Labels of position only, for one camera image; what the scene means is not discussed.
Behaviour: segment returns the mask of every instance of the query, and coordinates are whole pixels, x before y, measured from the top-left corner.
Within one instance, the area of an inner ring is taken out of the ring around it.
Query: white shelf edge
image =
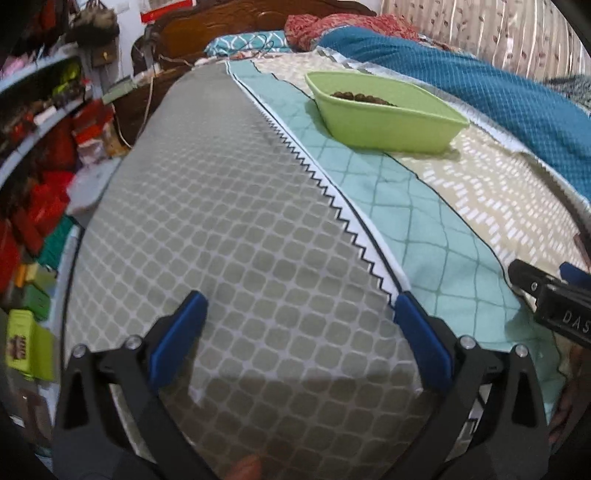
[[[22,68],[21,70],[13,73],[12,75],[0,80],[0,94],[4,93],[9,88],[15,86],[17,83],[23,81],[27,77],[31,75],[35,75],[37,72],[40,72],[52,65],[57,65],[63,61],[74,59],[79,57],[79,51],[76,47],[69,47],[64,48],[57,53],[53,54],[51,57],[45,57],[41,60],[35,61],[26,67]]]
[[[49,317],[45,322],[39,325],[49,330],[54,336],[54,370],[56,373],[55,382],[39,382],[39,394],[45,397],[47,408],[51,417],[51,422],[56,418],[57,400],[60,396],[60,354],[61,354],[61,327],[64,319],[64,310],[66,308],[66,295],[70,277],[73,275],[74,262],[76,260],[76,250],[80,242],[80,233],[82,229],[74,225],[64,245],[64,251],[61,253],[60,265],[57,268],[56,292],[51,299],[51,308]]]
[[[0,166],[0,188],[4,186],[4,183],[8,180],[12,172],[22,159],[33,149],[35,145],[45,137],[52,128],[54,128],[60,121],[62,121],[67,115],[76,110],[82,105],[82,100],[73,100],[68,103],[65,107],[60,108],[53,116],[43,122],[34,132],[25,138],[21,144],[8,156],[8,158]]]

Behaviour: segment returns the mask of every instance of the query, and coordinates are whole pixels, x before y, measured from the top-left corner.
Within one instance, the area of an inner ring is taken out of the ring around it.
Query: blue gripper pad
[[[591,290],[591,275],[568,262],[560,266],[560,277],[575,287]]]
[[[196,337],[201,335],[207,316],[207,299],[191,293],[170,317],[170,328],[149,360],[148,383],[152,391],[170,384]]]
[[[446,348],[406,293],[401,293],[394,304],[394,323],[400,325],[413,350],[423,387],[447,393],[453,384],[453,364]]]

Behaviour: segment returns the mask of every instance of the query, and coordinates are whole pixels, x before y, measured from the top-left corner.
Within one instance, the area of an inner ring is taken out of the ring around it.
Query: metal bolt
[[[86,345],[84,345],[84,343],[79,343],[72,350],[72,355],[74,355],[74,358],[82,358],[85,353],[86,353]]]
[[[476,340],[470,335],[464,335],[460,337],[460,345],[465,350],[472,350],[476,346]]]
[[[142,344],[142,337],[139,335],[132,335],[125,341],[125,348],[129,350],[137,350]]]
[[[525,358],[526,356],[528,356],[530,354],[530,351],[527,349],[527,347],[525,345],[522,345],[520,343],[519,345],[517,345],[515,347],[515,353],[517,353],[517,356],[520,356],[521,358]]]

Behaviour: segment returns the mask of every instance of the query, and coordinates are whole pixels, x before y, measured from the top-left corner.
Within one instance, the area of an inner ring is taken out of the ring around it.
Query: carved wood headboard
[[[216,37],[259,30],[282,30],[288,15],[335,13],[374,16],[368,7],[338,0],[201,0],[197,6],[176,10],[150,27],[154,60],[160,55],[194,60]]]

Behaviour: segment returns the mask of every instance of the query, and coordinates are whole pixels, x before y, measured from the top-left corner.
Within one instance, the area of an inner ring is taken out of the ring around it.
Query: white wall
[[[382,5],[382,0],[358,0],[359,3],[366,5],[373,11],[378,12]],[[109,7],[120,11],[124,5],[129,5],[129,9],[117,16],[121,33],[119,35],[120,58],[117,64],[108,67],[107,75],[111,82],[120,80],[127,75],[133,75],[134,69],[131,64],[131,48],[138,37],[144,34],[145,25],[139,19],[138,0],[103,0],[103,3]]]

